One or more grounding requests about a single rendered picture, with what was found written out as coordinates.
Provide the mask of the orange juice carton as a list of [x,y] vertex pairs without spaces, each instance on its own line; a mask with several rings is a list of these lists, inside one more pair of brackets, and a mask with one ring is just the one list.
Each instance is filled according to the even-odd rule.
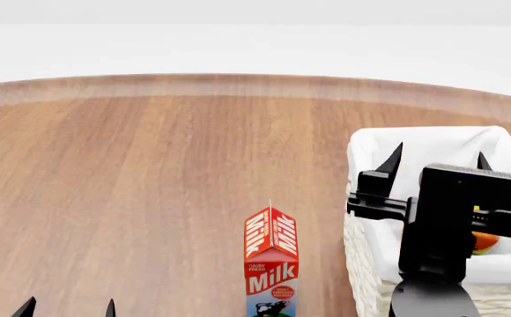
[[498,242],[500,237],[494,234],[483,232],[472,232],[476,239],[475,247],[472,251],[473,255],[487,254]]

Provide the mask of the white woven basket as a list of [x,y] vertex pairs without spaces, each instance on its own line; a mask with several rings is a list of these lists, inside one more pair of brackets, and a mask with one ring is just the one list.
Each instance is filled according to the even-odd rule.
[[[359,317],[388,317],[401,281],[398,254],[402,224],[344,216],[346,268]],[[463,287],[482,317],[511,317],[511,239],[467,261]]]

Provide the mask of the red Milk carton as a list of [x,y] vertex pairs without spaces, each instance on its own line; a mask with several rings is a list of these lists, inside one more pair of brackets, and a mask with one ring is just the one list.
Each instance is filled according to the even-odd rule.
[[247,317],[296,317],[299,246],[294,218],[268,206],[244,223]]

